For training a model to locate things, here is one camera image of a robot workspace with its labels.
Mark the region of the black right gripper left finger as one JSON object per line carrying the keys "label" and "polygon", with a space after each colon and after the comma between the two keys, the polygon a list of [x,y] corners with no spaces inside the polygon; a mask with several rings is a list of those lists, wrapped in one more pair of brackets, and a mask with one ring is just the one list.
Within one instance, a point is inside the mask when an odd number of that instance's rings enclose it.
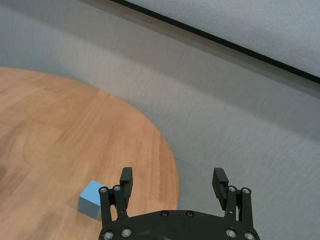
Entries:
{"label": "black right gripper left finger", "polygon": [[117,220],[128,218],[127,208],[133,188],[133,169],[124,167],[121,172],[119,184],[108,188],[99,188],[100,211],[102,223],[111,223],[111,206],[115,206]]}

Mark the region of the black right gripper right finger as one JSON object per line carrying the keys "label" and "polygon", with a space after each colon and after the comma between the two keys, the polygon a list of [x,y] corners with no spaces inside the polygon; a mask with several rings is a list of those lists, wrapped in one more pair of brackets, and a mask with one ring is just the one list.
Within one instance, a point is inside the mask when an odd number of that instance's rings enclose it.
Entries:
{"label": "black right gripper right finger", "polygon": [[227,175],[220,167],[213,170],[212,187],[226,219],[236,221],[238,210],[239,222],[252,221],[252,191],[249,188],[237,189],[229,185]]}

